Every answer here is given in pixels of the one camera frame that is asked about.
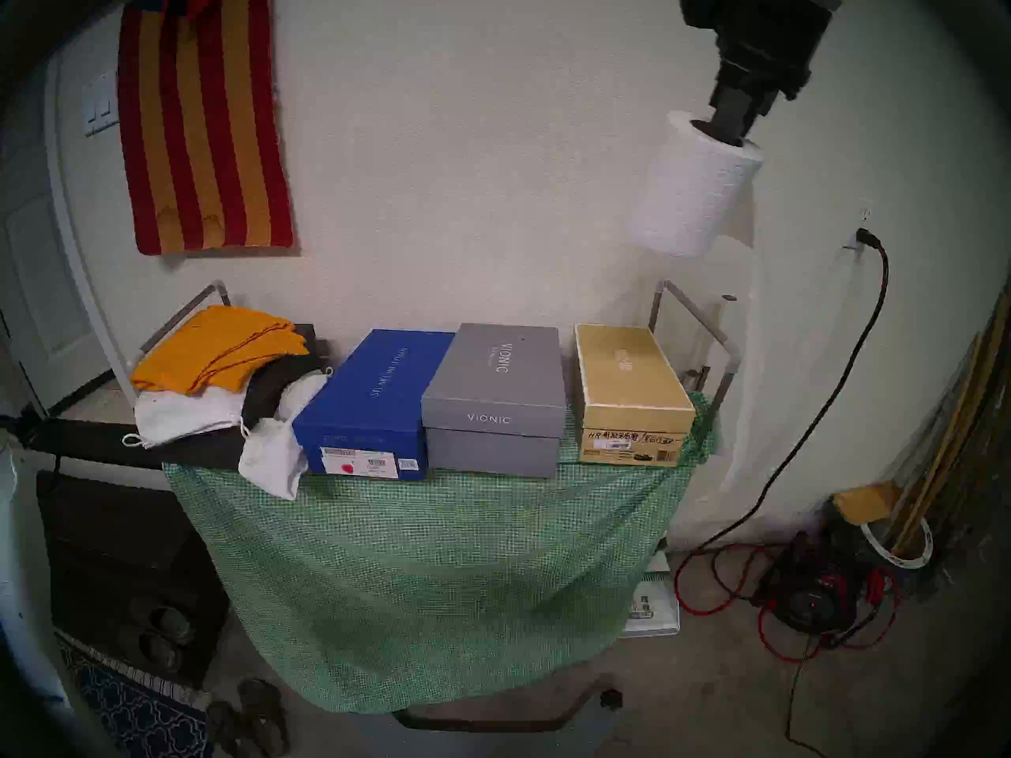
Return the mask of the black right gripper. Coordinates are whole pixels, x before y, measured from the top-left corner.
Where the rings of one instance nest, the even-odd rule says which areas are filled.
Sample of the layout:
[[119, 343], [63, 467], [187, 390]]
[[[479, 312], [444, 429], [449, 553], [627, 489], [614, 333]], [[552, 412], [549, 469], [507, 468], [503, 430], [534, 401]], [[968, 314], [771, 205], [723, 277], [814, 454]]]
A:
[[795, 100], [833, 16], [823, 0], [715, 0], [711, 18], [720, 67], [709, 137], [742, 146], [778, 95]]

